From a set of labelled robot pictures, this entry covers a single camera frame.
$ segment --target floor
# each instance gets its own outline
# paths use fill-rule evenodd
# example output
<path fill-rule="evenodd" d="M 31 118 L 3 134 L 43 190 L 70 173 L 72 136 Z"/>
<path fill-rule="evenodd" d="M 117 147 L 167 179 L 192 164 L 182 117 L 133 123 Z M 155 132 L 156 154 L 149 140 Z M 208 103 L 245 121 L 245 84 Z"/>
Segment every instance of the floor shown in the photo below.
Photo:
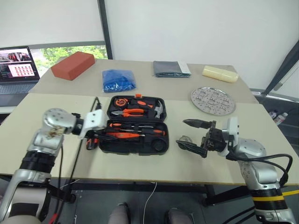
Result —
<path fill-rule="evenodd" d="M 218 185 L 214 188 L 216 193 L 221 193 L 233 187 Z M 295 189 L 298 187 L 286 187 L 284 191 Z M 131 191 L 77 191 L 74 193 L 77 195 L 77 200 L 73 204 L 65 204 L 60 219 L 61 224 L 107 224 L 110 213 L 121 202 L 127 202 L 130 207 L 131 224 L 142 224 L 144 205 L 150 195 L 150 192 Z M 146 207 L 145 224 L 163 224 L 164 213 L 173 207 L 192 215 L 195 224 L 221 224 L 231 216 L 253 206 L 251 198 L 247 197 L 206 208 L 200 203 L 203 197 L 204 195 L 199 193 L 154 193 Z M 299 195 L 287 196 L 286 201 L 299 223 Z M 55 203 L 56 200 L 52 199 L 48 217 L 43 224 L 49 222 Z M 255 217 L 244 222 L 244 224 L 259 223 Z"/>

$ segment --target white cable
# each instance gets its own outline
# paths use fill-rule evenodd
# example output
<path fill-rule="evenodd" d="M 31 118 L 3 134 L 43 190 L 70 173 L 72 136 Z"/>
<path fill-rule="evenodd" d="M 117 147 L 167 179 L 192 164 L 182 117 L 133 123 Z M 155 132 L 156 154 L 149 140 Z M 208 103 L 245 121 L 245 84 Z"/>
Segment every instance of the white cable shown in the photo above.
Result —
<path fill-rule="evenodd" d="M 72 184 L 72 183 L 68 183 L 68 184 L 66 184 L 66 185 L 64 185 L 64 186 L 62 186 L 62 187 L 60 187 L 60 189 L 62 189 L 63 187 L 65 187 L 65 186 L 67 186 L 67 185 L 69 185 L 69 184 Z"/>
<path fill-rule="evenodd" d="M 193 224 L 195 224 L 194 217 L 193 217 L 193 213 L 190 213 L 190 215 L 191 215 L 191 217 L 192 217 Z"/>
<path fill-rule="evenodd" d="M 146 203 L 145 203 L 145 206 L 144 206 L 144 210 L 143 210 L 143 224 L 144 224 L 144 216 L 145 216 L 145 208 L 146 208 L 146 205 L 147 205 L 147 203 L 148 203 L 150 197 L 151 197 L 151 196 L 153 195 L 153 193 L 155 192 L 156 187 L 157 187 L 157 182 L 156 182 L 156 185 L 155 185 L 155 188 L 154 188 L 153 192 L 150 194 L 149 198 L 146 200 Z"/>
<path fill-rule="evenodd" d="M 74 217 L 74 224 L 77 224 L 77 215 Z"/>

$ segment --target laptop screen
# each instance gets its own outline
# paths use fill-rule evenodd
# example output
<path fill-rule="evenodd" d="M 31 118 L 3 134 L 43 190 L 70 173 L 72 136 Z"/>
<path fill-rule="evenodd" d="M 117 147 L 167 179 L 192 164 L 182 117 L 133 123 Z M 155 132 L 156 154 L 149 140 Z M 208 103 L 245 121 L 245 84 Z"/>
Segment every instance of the laptop screen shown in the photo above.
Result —
<path fill-rule="evenodd" d="M 0 48 L 0 83 L 38 79 L 28 47 Z"/>

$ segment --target person's legs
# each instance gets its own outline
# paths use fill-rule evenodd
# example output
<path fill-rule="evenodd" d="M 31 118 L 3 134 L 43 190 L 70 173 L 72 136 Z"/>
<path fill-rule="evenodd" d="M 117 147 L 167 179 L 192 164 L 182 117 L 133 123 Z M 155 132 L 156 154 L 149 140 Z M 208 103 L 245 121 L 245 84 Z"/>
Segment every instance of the person's legs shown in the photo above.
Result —
<path fill-rule="evenodd" d="M 130 212 L 127 203 L 117 205 L 109 217 L 108 224 L 130 224 Z"/>
<path fill-rule="evenodd" d="M 165 214 L 165 224 L 194 224 L 190 216 L 183 211 L 172 208 Z"/>

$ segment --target bottle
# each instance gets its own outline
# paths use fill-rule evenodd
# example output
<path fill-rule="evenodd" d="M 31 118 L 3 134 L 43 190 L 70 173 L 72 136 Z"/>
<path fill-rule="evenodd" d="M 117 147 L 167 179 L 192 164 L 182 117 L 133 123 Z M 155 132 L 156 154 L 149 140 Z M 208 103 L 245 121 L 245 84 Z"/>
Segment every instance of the bottle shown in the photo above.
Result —
<path fill-rule="evenodd" d="M 288 114 L 286 112 L 278 115 L 275 119 L 274 122 L 275 124 L 278 126 L 280 125 L 282 122 L 284 122 L 284 120 L 286 119 L 286 117 L 288 116 Z"/>
<path fill-rule="evenodd" d="M 276 116 L 277 116 L 277 110 L 273 110 L 273 111 L 269 112 L 269 115 L 270 115 L 270 117 L 272 119 L 276 118 Z"/>

